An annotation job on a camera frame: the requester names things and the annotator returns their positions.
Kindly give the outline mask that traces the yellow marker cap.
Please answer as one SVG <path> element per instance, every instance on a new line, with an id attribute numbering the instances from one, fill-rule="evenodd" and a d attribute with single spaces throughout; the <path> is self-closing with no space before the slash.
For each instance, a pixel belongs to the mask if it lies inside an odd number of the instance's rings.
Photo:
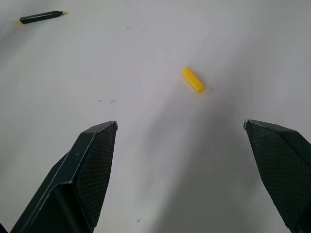
<path id="1" fill-rule="evenodd" d="M 189 67 L 183 68 L 181 74 L 194 91 L 196 91 L 197 93 L 204 92 L 205 85 Z"/>

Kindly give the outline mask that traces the black pen with yellow tip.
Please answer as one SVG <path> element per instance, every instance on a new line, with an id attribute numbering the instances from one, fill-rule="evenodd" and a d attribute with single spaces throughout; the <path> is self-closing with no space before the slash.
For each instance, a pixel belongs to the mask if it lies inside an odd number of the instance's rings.
<path id="1" fill-rule="evenodd" d="M 50 12 L 45 12 L 45 13 L 41 13 L 37 15 L 21 17 L 19 21 L 22 24 L 30 24 L 34 22 L 40 22 L 40 21 L 44 21 L 48 19 L 58 18 L 66 14 L 67 14 L 67 11 L 50 11 Z"/>

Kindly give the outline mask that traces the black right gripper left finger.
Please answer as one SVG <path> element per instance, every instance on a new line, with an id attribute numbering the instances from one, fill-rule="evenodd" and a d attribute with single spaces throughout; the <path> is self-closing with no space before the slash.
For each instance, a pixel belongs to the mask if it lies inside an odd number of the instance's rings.
<path id="1" fill-rule="evenodd" d="M 10 233 L 93 233 L 109 184 L 118 125 L 82 132 L 49 171 Z"/>

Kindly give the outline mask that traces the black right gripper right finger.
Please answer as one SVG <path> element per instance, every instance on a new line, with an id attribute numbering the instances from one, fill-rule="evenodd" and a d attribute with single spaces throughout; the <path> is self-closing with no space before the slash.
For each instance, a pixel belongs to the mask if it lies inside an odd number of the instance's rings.
<path id="1" fill-rule="evenodd" d="M 291 233 L 311 233 L 311 143 L 299 132 L 246 120 L 261 180 Z"/>

